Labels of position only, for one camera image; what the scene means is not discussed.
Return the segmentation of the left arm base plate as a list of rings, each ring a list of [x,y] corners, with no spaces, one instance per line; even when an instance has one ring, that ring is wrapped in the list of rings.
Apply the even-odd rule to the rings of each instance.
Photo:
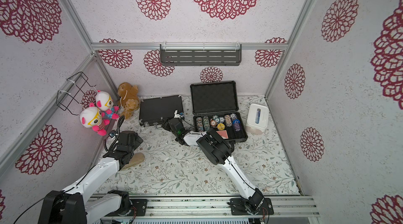
[[[147,205],[147,199],[124,200],[118,210],[107,214],[106,217],[143,217],[145,216]]]

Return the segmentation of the black poker case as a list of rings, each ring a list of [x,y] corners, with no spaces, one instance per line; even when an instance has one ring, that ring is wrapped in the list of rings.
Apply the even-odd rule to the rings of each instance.
[[[144,127],[162,125],[165,119],[172,119],[183,112],[179,95],[145,99],[140,102],[139,124]]]

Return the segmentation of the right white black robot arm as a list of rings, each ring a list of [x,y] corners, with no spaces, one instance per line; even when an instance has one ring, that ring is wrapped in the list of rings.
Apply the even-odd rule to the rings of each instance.
[[[180,118],[165,119],[162,127],[173,133],[176,141],[181,145],[198,146],[212,164],[220,167],[227,174],[243,199],[246,212],[255,215],[259,211],[269,211],[271,203],[247,178],[236,163],[231,146],[215,130],[209,129],[204,132],[188,130]]]

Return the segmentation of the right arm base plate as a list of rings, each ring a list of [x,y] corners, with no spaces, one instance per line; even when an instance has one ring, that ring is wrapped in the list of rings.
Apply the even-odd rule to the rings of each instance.
[[[271,200],[264,198],[261,203],[254,204],[252,200],[244,198],[231,198],[227,204],[230,206],[231,214],[240,215],[273,215],[274,209]]]

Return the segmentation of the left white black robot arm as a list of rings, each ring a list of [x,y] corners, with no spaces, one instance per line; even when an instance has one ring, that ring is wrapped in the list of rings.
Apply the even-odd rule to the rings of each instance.
[[[92,224],[109,214],[134,214],[129,193],[111,190],[102,198],[90,202],[94,192],[112,175],[128,165],[134,151],[143,143],[138,133],[123,131],[116,134],[115,146],[78,181],[62,191],[51,191],[44,199],[39,224]]]

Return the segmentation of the grey hard poker case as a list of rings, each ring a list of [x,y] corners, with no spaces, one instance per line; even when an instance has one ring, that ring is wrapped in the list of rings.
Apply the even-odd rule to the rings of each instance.
[[[248,139],[244,123],[238,112],[238,96],[235,81],[217,83],[191,84],[191,99],[193,110],[193,123],[196,130],[204,127],[203,123],[197,123],[198,118],[208,117],[211,121],[214,116],[219,118],[235,114],[236,125],[225,127],[229,143],[242,143]]]

